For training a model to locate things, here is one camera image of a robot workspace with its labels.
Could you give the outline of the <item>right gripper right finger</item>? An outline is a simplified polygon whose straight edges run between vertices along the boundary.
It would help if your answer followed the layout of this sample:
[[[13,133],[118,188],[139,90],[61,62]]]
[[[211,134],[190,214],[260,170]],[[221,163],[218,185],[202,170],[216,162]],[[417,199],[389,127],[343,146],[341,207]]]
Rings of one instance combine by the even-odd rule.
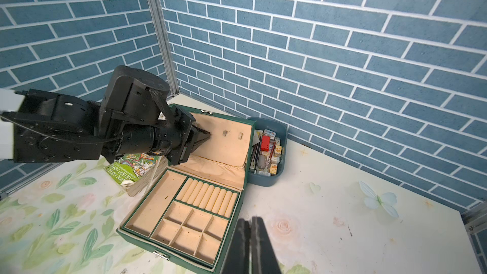
[[[260,217],[255,216],[251,220],[250,248],[252,274],[282,273],[265,222]]]

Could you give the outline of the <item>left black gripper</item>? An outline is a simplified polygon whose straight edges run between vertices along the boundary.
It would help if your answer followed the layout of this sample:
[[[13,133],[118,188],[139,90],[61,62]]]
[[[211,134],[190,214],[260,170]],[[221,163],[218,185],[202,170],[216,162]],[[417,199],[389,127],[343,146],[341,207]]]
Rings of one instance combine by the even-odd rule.
[[[183,107],[164,105],[161,113],[164,120],[153,127],[152,153],[166,156],[171,165],[186,162],[191,152],[210,139],[211,133],[193,125],[194,116]]]

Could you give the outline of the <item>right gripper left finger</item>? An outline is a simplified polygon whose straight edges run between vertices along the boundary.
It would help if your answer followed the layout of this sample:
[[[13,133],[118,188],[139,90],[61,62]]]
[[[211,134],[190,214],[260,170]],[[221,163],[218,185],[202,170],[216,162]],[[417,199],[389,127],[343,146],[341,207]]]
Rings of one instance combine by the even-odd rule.
[[[251,226],[245,219],[239,219],[232,237],[222,274],[248,274],[250,270]]]

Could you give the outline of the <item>green jewelry box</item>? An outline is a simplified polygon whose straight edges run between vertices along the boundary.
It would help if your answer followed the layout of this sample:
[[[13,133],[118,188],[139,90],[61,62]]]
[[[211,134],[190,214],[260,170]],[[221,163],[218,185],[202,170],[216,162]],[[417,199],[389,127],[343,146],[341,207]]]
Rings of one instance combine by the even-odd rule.
[[[164,170],[117,232],[190,271],[219,273],[242,207],[254,123],[215,111],[188,112],[210,138],[186,162]]]

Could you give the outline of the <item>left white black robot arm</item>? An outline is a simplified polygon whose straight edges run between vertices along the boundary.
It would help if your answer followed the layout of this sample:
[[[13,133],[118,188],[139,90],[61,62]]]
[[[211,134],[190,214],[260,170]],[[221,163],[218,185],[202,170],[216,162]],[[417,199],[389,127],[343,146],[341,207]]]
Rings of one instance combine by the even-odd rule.
[[[115,68],[102,101],[41,90],[1,92],[3,159],[17,163],[114,162],[129,154],[186,162],[208,141],[188,110],[166,101],[170,87],[141,69]]]

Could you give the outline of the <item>small items in bin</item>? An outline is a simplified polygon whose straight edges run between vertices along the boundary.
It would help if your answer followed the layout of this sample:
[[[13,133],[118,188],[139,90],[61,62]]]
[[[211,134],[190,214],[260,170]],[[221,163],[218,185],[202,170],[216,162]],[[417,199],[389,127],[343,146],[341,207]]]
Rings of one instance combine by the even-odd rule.
[[[277,132],[269,128],[255,130],[252,144],[250,172],[267,177],[278,175],[284,147]]]

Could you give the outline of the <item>green paperback book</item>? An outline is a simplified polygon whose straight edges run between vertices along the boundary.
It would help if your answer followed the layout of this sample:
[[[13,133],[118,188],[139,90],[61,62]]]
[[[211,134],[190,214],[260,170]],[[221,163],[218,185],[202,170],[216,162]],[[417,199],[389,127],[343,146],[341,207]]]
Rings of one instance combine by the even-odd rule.
[[[134,197],[153,184],[166,170],[167,165],[165,156],[138,153],[125,155],[104,170],[125,193]]]

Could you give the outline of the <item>floral table mat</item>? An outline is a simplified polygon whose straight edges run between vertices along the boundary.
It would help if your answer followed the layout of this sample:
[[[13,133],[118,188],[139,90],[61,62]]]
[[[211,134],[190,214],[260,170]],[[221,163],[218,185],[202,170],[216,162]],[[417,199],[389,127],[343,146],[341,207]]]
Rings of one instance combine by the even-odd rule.
[[[64,163],[1,203],[2,273],[183,273],[116,229],[139,197],[100,161]],[[480,273],[460,213],[299,143],[270,187],[248,185],[284,273]]]

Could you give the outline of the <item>teal plastic bin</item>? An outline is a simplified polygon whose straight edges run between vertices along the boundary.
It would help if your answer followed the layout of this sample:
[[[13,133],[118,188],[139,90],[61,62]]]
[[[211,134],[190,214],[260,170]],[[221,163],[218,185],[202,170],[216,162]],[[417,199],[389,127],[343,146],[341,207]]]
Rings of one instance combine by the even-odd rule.
[[[281,122],[260,117],[248,120],[254,122],[254,137],[247,181],[272,186],[284,170],[287,128]]]

